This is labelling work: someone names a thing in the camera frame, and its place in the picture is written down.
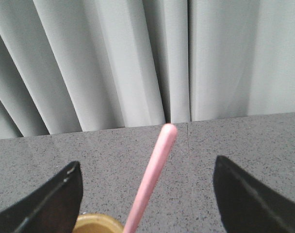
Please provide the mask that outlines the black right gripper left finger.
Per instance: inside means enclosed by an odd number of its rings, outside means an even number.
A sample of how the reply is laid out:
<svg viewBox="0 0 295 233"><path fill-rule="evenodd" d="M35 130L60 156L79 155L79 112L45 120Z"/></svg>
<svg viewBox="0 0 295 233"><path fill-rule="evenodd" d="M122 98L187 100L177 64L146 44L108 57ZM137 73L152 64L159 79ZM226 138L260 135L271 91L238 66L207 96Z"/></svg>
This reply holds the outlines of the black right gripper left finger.
<svg viewBox="0 0 295 233"><path fill-rule="evenodd" d="M40 188L0 212L0 233L70 233L83 196L80 162L65 166Z"/></svg>

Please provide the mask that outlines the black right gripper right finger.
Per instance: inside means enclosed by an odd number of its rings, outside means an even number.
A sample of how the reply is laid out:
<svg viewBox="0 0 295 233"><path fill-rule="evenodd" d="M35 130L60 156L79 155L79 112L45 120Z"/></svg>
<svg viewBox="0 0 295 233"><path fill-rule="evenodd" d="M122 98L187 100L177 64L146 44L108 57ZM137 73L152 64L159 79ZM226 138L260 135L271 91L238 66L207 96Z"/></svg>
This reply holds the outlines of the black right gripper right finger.
<svg viewBox="0 0 295 233"><path fill-rule="evenodd" d="M226 156L217 156L213 188L228 233L295 233L295 202L272 190Z"/></svg>

